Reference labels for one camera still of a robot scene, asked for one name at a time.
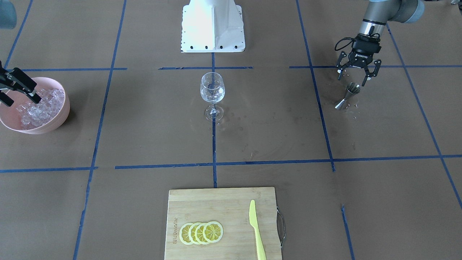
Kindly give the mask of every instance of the clear liquid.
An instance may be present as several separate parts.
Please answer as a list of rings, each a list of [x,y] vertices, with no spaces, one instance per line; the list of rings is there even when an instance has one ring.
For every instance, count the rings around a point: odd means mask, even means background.
[[[201,96],[206,102],[216,104],[225,97],[225,88],[219,87],[212,90],[206,87],[201,87]]]

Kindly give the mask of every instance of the bowl of ice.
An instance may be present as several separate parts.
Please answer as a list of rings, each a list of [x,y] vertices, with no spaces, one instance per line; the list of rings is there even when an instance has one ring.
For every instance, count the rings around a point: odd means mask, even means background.
[[[69,97],[56,80],[37,77],[35,89],[42,98],[34,104],[26,95],[9,90],[6,94],[14,100],[11,107],[0,104],[0,121],[9,129],[26,134],[44,134],[64,123],[71,108]]]

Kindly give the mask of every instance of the glass stem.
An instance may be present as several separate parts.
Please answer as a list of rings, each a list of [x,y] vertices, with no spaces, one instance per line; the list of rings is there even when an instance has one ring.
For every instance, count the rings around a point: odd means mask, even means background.
[[[215,109],[215,104],[212,104],[212,110],[210,111],[210,114],[215,114],[217,110]]]

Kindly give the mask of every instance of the wine glass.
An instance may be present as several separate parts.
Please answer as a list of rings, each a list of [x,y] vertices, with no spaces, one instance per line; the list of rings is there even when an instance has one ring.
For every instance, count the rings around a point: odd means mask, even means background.
[[[216,121],[223,118],[223,108],[216,103],[220,102],[225,96],[225,84],[220,74],[209,72],[202,76],[201,96],[210,105],[205,109],[204,114],[207,119]]]

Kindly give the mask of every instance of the glass base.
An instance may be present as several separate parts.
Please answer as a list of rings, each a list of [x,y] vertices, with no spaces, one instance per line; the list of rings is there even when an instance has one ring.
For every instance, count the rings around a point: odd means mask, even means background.
[[[204,111],[205,117],[208,120],[213,120],[215,115],[215,121],[219,121],[223,118],[223,108],[221,106],[215,105],[215,113],[213,113],[213,105],[209,105]]]

